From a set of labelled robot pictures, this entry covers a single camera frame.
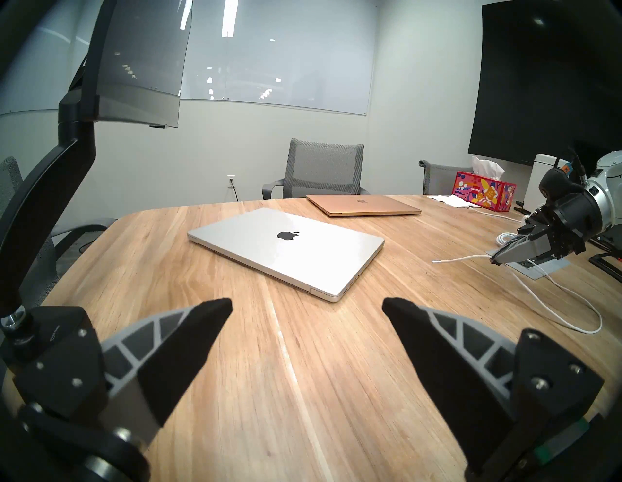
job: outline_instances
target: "black monitor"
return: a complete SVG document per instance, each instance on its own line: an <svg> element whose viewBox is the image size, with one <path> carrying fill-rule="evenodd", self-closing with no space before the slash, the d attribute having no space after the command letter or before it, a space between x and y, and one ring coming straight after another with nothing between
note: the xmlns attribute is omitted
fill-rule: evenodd
<svg viewBox="0 0 622 482"><path fill-rule="evenodd" d="M622 149L620 12L609 0L583 3L482 7L469 153L531 165L537 154L568 159L572 148L589 175L602 155Z"/></svg>
<svg viewBox="0 0 622 482"><path fill-rule="evenodd" d="M82 118L177 127L192 0L104 0L86 56Z"/></svg>

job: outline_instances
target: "gray carpet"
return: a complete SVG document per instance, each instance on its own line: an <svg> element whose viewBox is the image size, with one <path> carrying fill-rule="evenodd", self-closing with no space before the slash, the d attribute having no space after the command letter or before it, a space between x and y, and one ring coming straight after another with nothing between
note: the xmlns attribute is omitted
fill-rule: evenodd
<svg viewBox="0 0 622 482"><path fill-rule="evenodd" d="M95 241L103 232L104 231L94 231L80 236L78 241L73 243L69 249L63 253L63 256L57 259L56 271L58 271L58 276L62 277L69 270L69 268L71 268L72 264L75 263L80 257L82 254L80 251L86 251L90 246L88 243Z"/></svg>

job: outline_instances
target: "whiteboard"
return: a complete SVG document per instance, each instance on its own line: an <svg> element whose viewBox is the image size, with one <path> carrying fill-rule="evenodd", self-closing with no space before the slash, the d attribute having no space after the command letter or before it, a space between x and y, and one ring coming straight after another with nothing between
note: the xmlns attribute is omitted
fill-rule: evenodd
<svg viewBox="0 0 622 482"><path fill-rule="evenodd" d="M0 81L0 114L58 109L84 60L101 0L60 0Z"/></svg>
<svg viewBox="0 0 622 482"><path fill-rule="evenodd" d="M195 0L181 97L366 114L376 3Z"/></svg>
<svg viewBox="0 0 622 482"><path fill-rule="evenodd" d="M183 8L181 0L170 1ZM178 94L366 114L376 3L193 0ZM225 34L232 37L222 36L227 4L237 4L233 33ZM0 115L58 108L86 55L100 6L101 0L60 0L50 10L0 83Z"/></svg>

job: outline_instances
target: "wooden table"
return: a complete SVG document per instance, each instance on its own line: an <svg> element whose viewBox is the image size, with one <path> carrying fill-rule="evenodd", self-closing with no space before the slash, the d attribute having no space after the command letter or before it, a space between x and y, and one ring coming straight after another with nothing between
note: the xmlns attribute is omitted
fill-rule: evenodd
<svg viewBox="0 0 622 482"><path fill-rule="evenodd" d="M430 264L483 253L516 223L395 198L423 213L331 219L306 199L143 211L115 222L63 276L46 304L84 307L102 340L153 313L233 300L205 367L147 453L152 480L462 480L464 456L381 311L385 297L481 320L514 341L523 328L543 331L605 378L590 415L607 410L622 379L622 286L589 264L595 248L553 275L602 313L602 331L583 335L554 323L505 268ZM187 240L189 229L263 206L386 244L331 304ZM567 320L598 326L548 280L519 276Z"/></svg>

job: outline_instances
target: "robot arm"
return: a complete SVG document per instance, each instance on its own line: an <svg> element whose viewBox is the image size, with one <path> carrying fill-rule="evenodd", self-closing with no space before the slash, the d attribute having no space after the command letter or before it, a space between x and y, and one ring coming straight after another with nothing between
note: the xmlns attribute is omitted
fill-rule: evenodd
<svg viewBox="0 0 622 482"><path fill-rule="evenodd" d="M540 191L546 204L525 219L518 235L490 258L493 264L579 254L585 251L586 241L622 224L622 151L602 157L581 185L553 168L542 178Z"/></svg>

